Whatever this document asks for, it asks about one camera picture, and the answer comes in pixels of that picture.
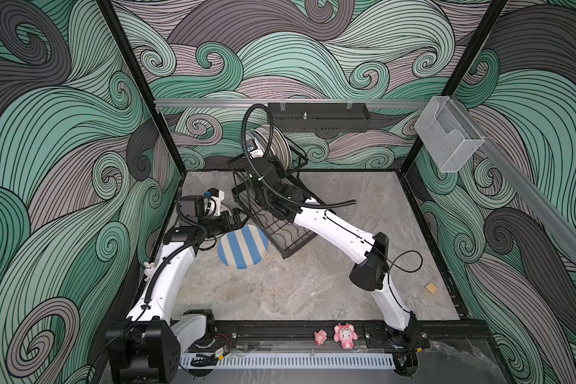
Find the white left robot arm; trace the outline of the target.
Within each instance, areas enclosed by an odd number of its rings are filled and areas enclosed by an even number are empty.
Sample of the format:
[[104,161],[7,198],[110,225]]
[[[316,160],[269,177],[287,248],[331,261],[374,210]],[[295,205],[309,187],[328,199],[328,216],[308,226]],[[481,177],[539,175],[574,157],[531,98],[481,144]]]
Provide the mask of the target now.
[[211,335],[211,312],[195,310],[179,320],[171,314],[182,280],[200,246],[243,226],[225,211],[222,190],[177,199],[176,224],[163,235],[155,260],[145,266],[142,295],[122,321],[107,331],[107,355],[115,383],[169,383],[181,367],[182,355]]

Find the blue white striped plate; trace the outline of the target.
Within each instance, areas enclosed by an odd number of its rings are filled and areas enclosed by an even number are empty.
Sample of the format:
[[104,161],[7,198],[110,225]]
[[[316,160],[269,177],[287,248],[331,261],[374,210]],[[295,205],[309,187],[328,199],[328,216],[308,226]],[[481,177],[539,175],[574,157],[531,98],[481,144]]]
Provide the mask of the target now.
[[246,270],[258,265],[269,248],[269,239],[262,230],[255,225],[246,224],[220,238],[218,253],[220,261],[227,267]]

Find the cream floral plate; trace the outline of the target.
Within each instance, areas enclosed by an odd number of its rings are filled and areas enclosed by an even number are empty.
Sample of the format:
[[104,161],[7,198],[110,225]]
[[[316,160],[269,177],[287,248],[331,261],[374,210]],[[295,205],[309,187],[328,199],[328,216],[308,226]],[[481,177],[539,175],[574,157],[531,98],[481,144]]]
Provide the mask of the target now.
[[287,171],[292,163],[291,149],[280,129],[276,126],[270,129],[269,124],[264,124],[257,129],[257,132],[262,140],[262,151],[265,152],[270,148],[268,152],[275,155],[280,160],[284,170]]

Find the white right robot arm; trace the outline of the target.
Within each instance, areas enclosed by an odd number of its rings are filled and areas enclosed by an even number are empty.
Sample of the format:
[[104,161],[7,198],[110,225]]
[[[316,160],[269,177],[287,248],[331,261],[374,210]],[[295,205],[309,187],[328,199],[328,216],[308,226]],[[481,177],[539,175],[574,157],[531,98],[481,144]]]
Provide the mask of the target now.
[[350,281],[371,294],[393,342],[401,352],[414,353],[430,347],[416,314],[407,309],[391,280],[395,261],[388,259],[389,238],[382,232],[360,230],[332,210],[354,205],[354,200],[325,205],[308,190],[285,181],[280,161],[254,139],[241,139],[247,183],[256,203],[277,219],[291,222],[322,237],[353,262]]

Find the orange sunburst plate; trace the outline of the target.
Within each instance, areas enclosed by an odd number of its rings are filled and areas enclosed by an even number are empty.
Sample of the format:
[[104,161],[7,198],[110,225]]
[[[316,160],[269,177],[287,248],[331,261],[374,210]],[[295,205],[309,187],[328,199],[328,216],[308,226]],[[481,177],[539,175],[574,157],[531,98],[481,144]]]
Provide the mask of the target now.
[[264,145],[262,145],[258,139],[257,133],[251,133],[247,131],[245,134],[245,139],[247,153],[251,156],[251,158],[262,158],[265,149]]

